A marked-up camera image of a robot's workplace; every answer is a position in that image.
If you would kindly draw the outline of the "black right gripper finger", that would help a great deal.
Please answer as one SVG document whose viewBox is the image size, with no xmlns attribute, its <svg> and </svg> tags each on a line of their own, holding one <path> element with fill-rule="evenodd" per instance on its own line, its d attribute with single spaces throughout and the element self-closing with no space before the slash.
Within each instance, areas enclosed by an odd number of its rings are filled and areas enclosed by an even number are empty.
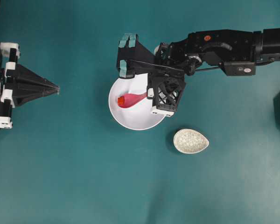
<svg viewBox="0 0 280 224">
<path fill-rule="evenodd" d="M 177 111 L 185 89 L 184 76 L 149 72 L 147 75 L 147 99 L 152 100 L 152 114 L 171 117 Z"/>
<path fill-rule="evenodd" d="M 157 66 L 157 56 L 159 55 L 159 46 L 150 52 L 139 42 L 137 34 L 124 34 L 119 41 L 117 70 L 119 78 L 134 78 L 136 75 L 160 72 L 161 68 Z"/>
</svg>

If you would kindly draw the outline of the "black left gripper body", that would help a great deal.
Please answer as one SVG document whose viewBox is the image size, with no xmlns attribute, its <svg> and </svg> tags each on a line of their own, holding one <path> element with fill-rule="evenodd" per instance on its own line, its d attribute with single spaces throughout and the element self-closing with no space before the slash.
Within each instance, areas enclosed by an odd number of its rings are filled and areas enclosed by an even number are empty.
<svg viewBox="0 0 280 224">
<path fill-rule="evenodd" d="M 16 107 L 13 99 L 15 89 L 12 86 L 14 78 L 7 73 L 15 71 L 20 56 L 19 44 L 0 42 L 0 129 L 13 127 L 12 110 Z"/>
</svg>

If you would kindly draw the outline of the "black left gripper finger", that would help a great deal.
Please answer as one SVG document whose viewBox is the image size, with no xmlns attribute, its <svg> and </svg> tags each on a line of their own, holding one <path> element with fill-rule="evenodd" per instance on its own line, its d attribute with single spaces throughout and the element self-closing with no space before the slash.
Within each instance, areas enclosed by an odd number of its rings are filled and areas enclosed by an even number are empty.
<svg viewBox="0 0 280 224">
<path fill-rule="evenodd" d="M 15 77 L 17 81 L 24 81 L 29 84 L 36 84 L 59 90 L 59 87 L 57 85 L 37 75 L 36 73 L 20 64 L 16 64 L 15 69 L 11 70 L 11 76 Z"/>
<path fill-rule="evenodd" d="M 15 89 L 12 93 L 12 99 L 15 107 L 24 105 L 25 103 L 38 99 L 47 97 L 53 94 L 58 94 L 59 88 L 41 88 L 40 90 L 25 90 L 25 89 Z"/>
</svg>

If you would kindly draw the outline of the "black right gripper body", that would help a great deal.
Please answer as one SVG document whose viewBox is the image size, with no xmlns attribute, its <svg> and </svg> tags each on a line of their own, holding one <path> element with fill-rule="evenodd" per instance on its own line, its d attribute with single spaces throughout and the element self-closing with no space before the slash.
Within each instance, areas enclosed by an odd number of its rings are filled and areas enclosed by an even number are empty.
<svg viewBox="0 0 280 224">
<path fill-rule="evenodd" d="M 146 49 L 146 62 L 169 75 L 191 76 L 201 66 L 201 48 L 191 42 L 162 42 L 154 53 Z"/>
</svg>

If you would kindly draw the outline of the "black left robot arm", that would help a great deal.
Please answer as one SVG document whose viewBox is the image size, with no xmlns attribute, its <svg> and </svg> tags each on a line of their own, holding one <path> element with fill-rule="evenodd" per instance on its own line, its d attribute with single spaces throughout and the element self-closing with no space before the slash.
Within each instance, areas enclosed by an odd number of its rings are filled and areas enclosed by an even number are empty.
<svg viewBox="0 0 280 224">
<path fill-rule="evenodd" d="M 11 129 L 12 110 L 29 101 L 57 94 L 60 88 L 18 63 L 17 43 L 0 42 L 0 129 Z"/>
</svg>

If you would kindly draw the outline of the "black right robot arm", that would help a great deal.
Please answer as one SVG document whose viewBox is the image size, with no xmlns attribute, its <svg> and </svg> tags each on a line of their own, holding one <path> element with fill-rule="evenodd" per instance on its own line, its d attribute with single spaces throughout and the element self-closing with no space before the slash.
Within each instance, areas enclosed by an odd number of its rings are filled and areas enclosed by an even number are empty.
<svg viewBox="0 0 280 224">
<path fill-rule="evenodd" d="M 280 61 L 280 28 L 246 32 L 230 29 L 190 33 L 179 42 L 161 43 L 155 53 L 136 34 L 119 41 L 117 69 L 122 79 L 147 74 L 152 113 L 172 116 L 185 88 L 185 76 L 220 69 L 227 76 L 252 76 L 257 66 Z"/>
</svg>

